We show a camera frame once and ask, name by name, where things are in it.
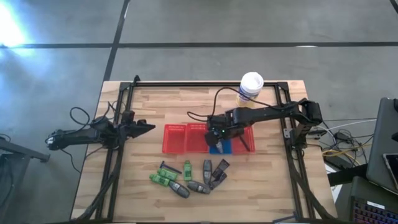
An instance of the blue object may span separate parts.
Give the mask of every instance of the blue object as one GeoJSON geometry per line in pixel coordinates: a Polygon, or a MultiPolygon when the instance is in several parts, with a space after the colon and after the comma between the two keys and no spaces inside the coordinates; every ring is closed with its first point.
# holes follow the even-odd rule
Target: blue object
{"type": "Polygon", "coordinates": [[[223,145],[223,153],[219,153],[216,146],[210,146],[209,153],[210,154],[232,154],[232,143],[231,140],[222,140],[221,144],[223,145]]]}

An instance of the yellow cable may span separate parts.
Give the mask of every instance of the yellow cable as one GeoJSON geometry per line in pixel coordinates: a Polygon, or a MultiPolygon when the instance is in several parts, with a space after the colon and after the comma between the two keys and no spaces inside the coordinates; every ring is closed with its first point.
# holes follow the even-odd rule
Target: yellow cable
{"type": "Polygon", "coordinates": [[[346,154],[347,152],[350,152],[350,151],[352,151],[353,149],[357,149],[357,148],[365,147],[365,146],[370,146],[370,145],[371,145],[371,144],[364,144],[364,145],[362,145],[362,146],[352,147],[352,148],[349,148],[349,149],[345,149],[345,150],[343,150],[343,151],[341,151],[341,152],[338,152],[338,151],[337,151],[337,153],[334,153],[334,154],[332,154],[332,155],[326,155],[326,153],[328,153],[328,152],[333,152],[333,151],[335,151],[335,150],[326,150],[326,151],[323,151],[322,153],[323,153],[323,156],[326,156],[326,157],[333,157],[333,156],[339,156],[339,155],[341,155],[341,154],[346,154]]]}
{"type": "MultiPolygon", "coordinates": [[[[336,151],[336,150],[328,150],[328,151],[330,151],[330,152],[339,152],[339,151],[336,151]]],[[[348,156],[348,157],[350,157],[350,158],[352,158],[353,160],[354,160],[354,162],[356,162],[358,165],[361,165],[354,157],[352,157],[350,154],[347,154],[347,152],[344,152],[343,151],[343,153],[342,154],[346,154],[346,156],[348,156]]],[[[333,154],[333,155],[323,155],[323,156],[326,156],[326,157],[330,157],[330,156],[335,156],[336,154],[333,154]]]]}

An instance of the white cable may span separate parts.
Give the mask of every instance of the white cable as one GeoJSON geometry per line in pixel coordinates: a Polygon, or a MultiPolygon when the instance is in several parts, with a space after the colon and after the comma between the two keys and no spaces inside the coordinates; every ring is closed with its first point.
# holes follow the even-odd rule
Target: white cable
{"type": "Polygon", "coordinates": [[[322,127],[322,126],[316,126],[316,128],[320,128],[320,129],[325,130],[327,133],[330,134],[331,138],[333,139],[333,143],[335,143],[335,144],[337,143],[337,142],[336,142],[336,139],[335,139],[335,136],[333,135],[333,133],[332,133],[331,131],[329,131],[329,129],[324,128],[324,127],[322,127]]]}
{"type": "Polygon", "coordinates": [[[352,125],[352,124],[360,124],[360,123],[371,122],[371,121],[375,121],[375,120],[377,120],[377,119],[372,119],[372,120],[367,120],[367,121],[357,121],[357,122],[353,122],[353,123],[350,123],[350,124],[343,124],[343,125],[339,125],[339,126],[336,126],[336,127],[332,127],[332,128],[326,129],[326,130],[329,131],[329,130],[332,130],[332,129],[341,128],[341,127],[345,127],[345,126],[352,125]]]}

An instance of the keyboard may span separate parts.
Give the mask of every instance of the keyboard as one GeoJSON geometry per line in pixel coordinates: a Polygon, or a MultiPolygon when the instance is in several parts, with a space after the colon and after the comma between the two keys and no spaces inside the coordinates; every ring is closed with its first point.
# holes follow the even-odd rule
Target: keyboard
{"type": "Polygon", "coordinates": [[[354,201],[355,223],[398,224],[398,214],[372,205],[354,201]]]}

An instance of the gray object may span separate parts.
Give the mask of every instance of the gray object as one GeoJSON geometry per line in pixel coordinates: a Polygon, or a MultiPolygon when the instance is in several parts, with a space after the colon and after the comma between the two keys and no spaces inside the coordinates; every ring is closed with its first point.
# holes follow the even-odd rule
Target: gray object
{"type": "Polygon", "coordinates": [[[221,143],[221,141],[218,141],[218,143],[216,144],[216,148],[218,150],[219,153],[223,153],[223,144],[221,143]]]}
{"type": "Polygon", "coordinates": [[[210,194],[210,187],[206,184],[199,183],[197,181],[191,180],[188,182],[187,187],[194,192],[202,193],[202,194],[210,194]]]}
{"type": "Polygon", "coordinates": [[[397,153],[398,142],[391,139],[396,132],[398,132],[398,112],[394,108],[394,100],[382,98],[377,114],[366,177],[369,181],[398,194],[383,159],[385,153],[397,153]]]}
{"type": "Polygon", "coordinates": [[[212,183],[210,183],[210,189],[211,190],[215,189],[225,180],[225,178],[227,178],[226,173],[224,172],[221,173],[221,175],[217,179],[213,180],[212,183]]]}
{"type": "Polygon", "coordinates": [[[398,214],[398,195],[384,190],[382,187],[369,183],[361,177],[354,177],[349,198],[349,220],[353,220],[356,203],[372,205],[381,208],[383,213],[377,215],[387,216],[388,213],[398,214]]]}
{"type": "Polygon", "coordinates": [[[188,198],[190,195],[189,190],[177,182],[170,180],[169,186],[175,193],[183,198],[188,198]]]}
{"type": "Polygon", "coordinates": [[[203,182],[207,184],[207,186],[210,186],[212,172],[213,165],[211,163],[211,160],[205,159],[205,161],[203,162],[203,182]]]}
{"type": "Polygon", "coordinates": [[[217,168],[212,173],[212,176],[215,179],[219,179],[219,177],[222,175],[224,170],[226,170],[228,167],[229,167],[229,163],[225,159],[222,159],[220,164],[218,164],[217,168]]]}

